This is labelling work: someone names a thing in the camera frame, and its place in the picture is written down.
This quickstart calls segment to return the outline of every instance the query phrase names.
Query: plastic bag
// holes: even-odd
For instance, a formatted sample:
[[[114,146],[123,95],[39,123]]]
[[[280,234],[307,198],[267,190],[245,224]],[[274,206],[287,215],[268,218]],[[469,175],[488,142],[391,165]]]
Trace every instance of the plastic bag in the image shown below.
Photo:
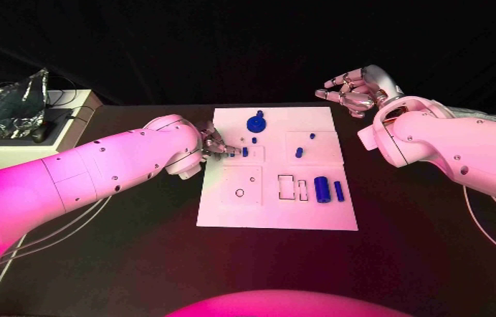
[[[23,138],[42,125],[49,71],[0,86],[0,138]]]

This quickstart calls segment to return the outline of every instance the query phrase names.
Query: blue object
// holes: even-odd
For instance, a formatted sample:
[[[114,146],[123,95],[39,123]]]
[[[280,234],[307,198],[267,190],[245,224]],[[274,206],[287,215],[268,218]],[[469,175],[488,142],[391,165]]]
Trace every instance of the blue object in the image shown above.
[[[343,195],[342,183],[339,181],[336,181],[333,183],[333,187],[336,189],[338,201],[343,202],[345,201],[345,195]]]
[[[253,133],[260,133],[266,129],[267,123],[264,119],[264,113],[257,111],[257,115],[248,119],[247,121],[247,128],[248,131]]]
[[[328,178],[320,176],[316,177],[313,180],[316,185],[316,194],[317,194],[317,202],[326,203],[330,201],[330,191],[329,191],[329,182]]]
[[[299,147],[297,148],[297,158],[302,158],[302,155],[303,155],[303,148]]]

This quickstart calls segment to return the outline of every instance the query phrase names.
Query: robotic hand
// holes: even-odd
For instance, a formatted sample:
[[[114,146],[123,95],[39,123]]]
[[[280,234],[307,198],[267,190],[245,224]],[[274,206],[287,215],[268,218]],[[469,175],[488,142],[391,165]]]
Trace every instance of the robotic hand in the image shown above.
[[[196,128],[179,115],[98,139],[55,156],[0,170],[0,257],[43,222],[147,181],[166,169],[182,179],[199,163],[241,153],[212,122]]]
[[[342,85],[341,92],[329,91],[336,85]],[[366,150],[379,148],[394,166],[427,161],[453,181],[496,195],[495,116],[405,96],[375,65],[329,80],[316,96],[348,107],[355,118],[378,106],[374,123],[359,138]]]

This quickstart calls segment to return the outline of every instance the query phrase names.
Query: white board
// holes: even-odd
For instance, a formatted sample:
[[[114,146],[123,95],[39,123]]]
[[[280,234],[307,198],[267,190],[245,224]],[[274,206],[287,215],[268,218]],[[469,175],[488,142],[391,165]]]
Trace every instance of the white board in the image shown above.
[[[247,120],[258,110],[267,128],[251,133]],[[198,226],[358,230],[330,109],[218,108],[214,125],[228,145],[247,147],[248,156],[206,162]],[[297,147],[303,148],[300,158]],[[330,185],[325,204],[316,201],[317,176],[325,176]],[[338,201],[335,181],[341,182],[343,202]],[[281,187],[289,199],[280,199]]]

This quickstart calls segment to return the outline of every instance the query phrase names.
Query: white cable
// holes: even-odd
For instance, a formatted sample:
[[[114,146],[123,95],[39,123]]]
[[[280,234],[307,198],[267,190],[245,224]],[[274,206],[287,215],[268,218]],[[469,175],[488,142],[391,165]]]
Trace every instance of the white cable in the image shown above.
[[[85,225],[91,222],[91,220],[94,219],[94,217],[98,215],[98,213],[101,212],[103,208],[105,207],[105,204],[108,203],[108,200],[111,199],[111,196],[107,198],[107,201],[105,203],[101,205],[101,208],[95,211],[95,214],[91,216],[91,218],[84,222],[84,224],[65,236],[62,237],[58,241],[49,243],[48,245],[45,245],[43,247],[39,247],[38,249],[32,250],[32,251],[28,251],[25,252],[23,254],[20,255],[16,255],[16,256],[12,256],[10,259],[5,260],[5,261],[0,261],[0,265],[9,261],[12,261],[15,258],[19,258],[19,257],[23,257],[29,254],[32,254],[33,252],[38,252],[39,250],[43,250],[46,249],[48,247],[51,247],[52,245],[55,245],[56,243],[61,243],[65,239],[69,238],[69,236],[72,236],[84,227]]]
[[[84,213],[62,227],[59,228],[55,232],[52,232],[48,236],[45,236],[43,238],[41,238],[39,240],[29,242],[26,245],[23,245],[22,247],[18,247],[15,250],[5,252],[0,257],[5,257],[6,255],[12,254],[13,252],[16,252],[18,250],[25,249],[26,247],[31,247],[32,245],[41,243],[43,240],[48,240],[52,236],[55,236],[58,233],[61,233],[78,220],[81,220],[81,218],[95,209],[95,207],[98,206],[98,204],[104,201],[104,199],[100,199],[95,204],[91,206],[91,208],[88,208],[88,210],[84,211]]]
[[[493,242],[493,244],[496,245],[496,241],[490,238],[490,235],[488,234],[488,232],[485,231],[483,227],[480,226],[480,223],[477,222],[477,218],[476,216],[473,215],[473,208],[470,207],[470,202],[469,202],[469,196],[467,196],[467,187],[463,186],[463,194],[465,194],[465,201],[467,202],[467,208],[469,208],[469,212],[470,212],[470,215],[473,216],[473,221],[476,222],[477,224],[477,227],[482,231],[482,233],[486,235],[488,239]]]
[[[18,248],[16,248],[15,251],[13,251],[13,256],[16,256],[16,252],[18,252],[19,246],[23,244],[23,239],[26,238],[26,236],[28,236],[28,234],[20,238],[20,241],[18,242]],[[2,282],[3,277],[6,276],[7,269],[9,269],[9,267],[10,267],[10,263],[12,263],[12,262],[13,262],[13,258],[9,259],[7,264],[6,264],[6,266],[5,266],[5,268],[3,268],[3,271],[2,271],[2,273],[0,273],[0,282]]]

